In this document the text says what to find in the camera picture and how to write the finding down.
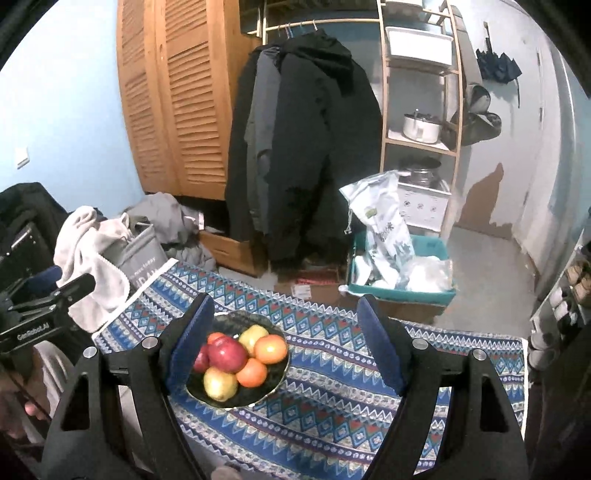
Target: yellow apple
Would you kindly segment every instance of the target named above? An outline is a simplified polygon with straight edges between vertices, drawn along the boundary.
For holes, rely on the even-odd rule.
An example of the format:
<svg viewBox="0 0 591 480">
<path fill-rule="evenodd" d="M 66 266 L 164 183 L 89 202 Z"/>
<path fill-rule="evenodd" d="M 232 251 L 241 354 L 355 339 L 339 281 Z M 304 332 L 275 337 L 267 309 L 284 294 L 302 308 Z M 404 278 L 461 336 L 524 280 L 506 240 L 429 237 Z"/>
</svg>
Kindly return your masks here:
<svg viewBox="0 0 591 480">
<path fill-rule="evenodd" d="M 259 338 L 269 335 L 266 329 L 261 327 L 260 325 L 253 325 L 248 330 L 244 330 L 240 337 L 238 337 L 238 341 L 244 346 L 244 348 L 248 351 L 248 355 L 254 356 L 255 352 L 255 343 Z"/>
<path fill-rule="evenodd" d="M 222 372 L 219 368 L 209 367 L 203 375 L 203 386 L 209 398 L 226 401 L 236 395 L 238 380 L 236 375 Z"/>
</svg>

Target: floor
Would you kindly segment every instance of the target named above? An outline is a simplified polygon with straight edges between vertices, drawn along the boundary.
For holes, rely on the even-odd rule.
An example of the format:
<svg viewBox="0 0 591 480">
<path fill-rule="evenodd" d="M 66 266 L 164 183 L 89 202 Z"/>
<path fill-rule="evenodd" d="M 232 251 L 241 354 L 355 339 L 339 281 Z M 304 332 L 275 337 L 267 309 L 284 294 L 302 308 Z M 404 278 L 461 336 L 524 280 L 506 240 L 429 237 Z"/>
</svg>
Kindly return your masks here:
<svg viewBox="0 0 591 480">
<path fill-rule="evenodd" d="M 457 295 L 434 325 L 454 330 L 527 337 L 535 302 L 534 274 L 516 243 L 453 228 L 447 243 Z M 277 276 L 248 277 L 220 267 L 227 278 L 272 290 Z"/>
</svg>

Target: black bag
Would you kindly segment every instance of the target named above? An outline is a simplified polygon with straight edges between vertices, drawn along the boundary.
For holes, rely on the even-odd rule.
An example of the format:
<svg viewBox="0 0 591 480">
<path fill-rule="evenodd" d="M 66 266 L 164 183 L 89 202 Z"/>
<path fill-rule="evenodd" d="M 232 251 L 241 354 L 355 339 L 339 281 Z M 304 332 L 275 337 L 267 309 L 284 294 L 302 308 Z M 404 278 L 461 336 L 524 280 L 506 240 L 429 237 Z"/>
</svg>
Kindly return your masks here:
<svg viewBox="0 0 591 480">
<path fill-rule="evenodd" d="M 501 117 L 489 112 L 491 94 L 482 86 L 482 76 L 478 68 L 472 43 L 468 37 L 462 14 L 456 6 L 452 6 L 452 14 L 456 20 L 457 42 L 464 73 L 464 105 L 462 121 L 462 147 L 473 145 L 483 140 L 490 140 L 501 134 Z M 441 141 L 453 150 L 457 143 L 458 112 L 452 116 L 451 124 L 444 122 L 441 128 Z"/>
<path fill-rule="evenodd" d="M 463 106 L 462 147 L 490 140 L 501 134 L 501 117 L 488 111 L 490 103 L 491 94 L 482 85 L 468 86 Z M 457 125 L 457 117 L 456 112 L 452 116 L 451 124 Z M 456 148 L 456 130 L 448 123 L 444 123 L 441 128 L 441 141 L 450 150 Z"/>
</svg>

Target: louvered wardrobe door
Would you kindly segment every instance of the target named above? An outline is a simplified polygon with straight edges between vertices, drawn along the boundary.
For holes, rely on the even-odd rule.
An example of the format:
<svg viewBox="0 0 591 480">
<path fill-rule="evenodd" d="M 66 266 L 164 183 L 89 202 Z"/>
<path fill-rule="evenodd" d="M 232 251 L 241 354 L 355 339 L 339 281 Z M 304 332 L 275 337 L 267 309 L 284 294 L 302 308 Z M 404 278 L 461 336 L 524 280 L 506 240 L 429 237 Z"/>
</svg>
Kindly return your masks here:
<svg viewBox="0 0 591 480">
<path fill-rule="evenodd" d="M 142 188 L 146 192 L 180 194 L 158 93 L 154 7 L 154 0 L 119 0 L 119 88 L 129 144 Z"/>
<path fill-rule="evenodd" d="M 157 0 L 163 111 L 181 191 L 223 200 L 232 122 L 224 2 Z"/>
</svg>

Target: blue wall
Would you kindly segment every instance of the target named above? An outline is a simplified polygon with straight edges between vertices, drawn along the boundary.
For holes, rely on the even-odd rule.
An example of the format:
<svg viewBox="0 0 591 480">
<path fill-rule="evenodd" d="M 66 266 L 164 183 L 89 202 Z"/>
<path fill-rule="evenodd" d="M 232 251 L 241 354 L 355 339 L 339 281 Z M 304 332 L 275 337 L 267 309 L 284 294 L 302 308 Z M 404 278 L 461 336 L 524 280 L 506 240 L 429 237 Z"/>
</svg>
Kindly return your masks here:
<svg viewBox="0 0 591 480">
<path fill-rule="evenodd" d="M 143 196 L 121 110 L 117 0 L 59 0 L 0 71 L 0 190 L 39 181 L 67 210 Z M 30 163 L 16 169 L 15 147 Z"/>
</svg>

